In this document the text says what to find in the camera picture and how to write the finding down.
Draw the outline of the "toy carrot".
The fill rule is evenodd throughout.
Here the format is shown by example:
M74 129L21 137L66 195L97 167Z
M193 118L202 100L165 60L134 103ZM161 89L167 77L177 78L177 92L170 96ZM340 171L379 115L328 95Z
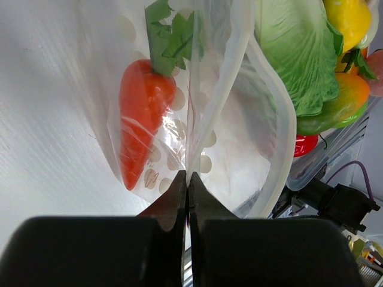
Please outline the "toy carrot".
M174 102L172 73L192 59L195 12L174 13L168 1L144 10L149 57L132 62L120 82L120 170L125 187L137 185L163 117Z

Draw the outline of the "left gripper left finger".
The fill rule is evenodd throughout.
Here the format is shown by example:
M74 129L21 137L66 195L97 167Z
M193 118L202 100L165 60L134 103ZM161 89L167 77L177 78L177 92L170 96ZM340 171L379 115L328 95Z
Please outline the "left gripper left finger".
M1 256L2 286L182 286L186 172L137 216L38 216Z

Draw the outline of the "clear dotted zip bag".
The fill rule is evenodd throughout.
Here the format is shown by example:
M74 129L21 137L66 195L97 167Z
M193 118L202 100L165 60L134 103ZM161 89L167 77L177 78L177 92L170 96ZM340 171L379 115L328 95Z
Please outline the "clear dotted zip bag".
M78 50L84 56L84 112L118 181L122 169L118 90L125 67L148 54L148 1L79 1ZM260 1L171 1L176 13L196 13L186 70L160 120L133 193L153 202L179 170L197 172L240 218L266 218L293 162L293 104L254 33Z

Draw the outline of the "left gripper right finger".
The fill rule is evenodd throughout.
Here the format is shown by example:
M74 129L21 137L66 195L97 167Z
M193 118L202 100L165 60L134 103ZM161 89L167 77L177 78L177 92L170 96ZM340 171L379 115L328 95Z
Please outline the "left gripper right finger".
M336 226L314 218L240 219L204 186L188 188L194 286L362 286Z

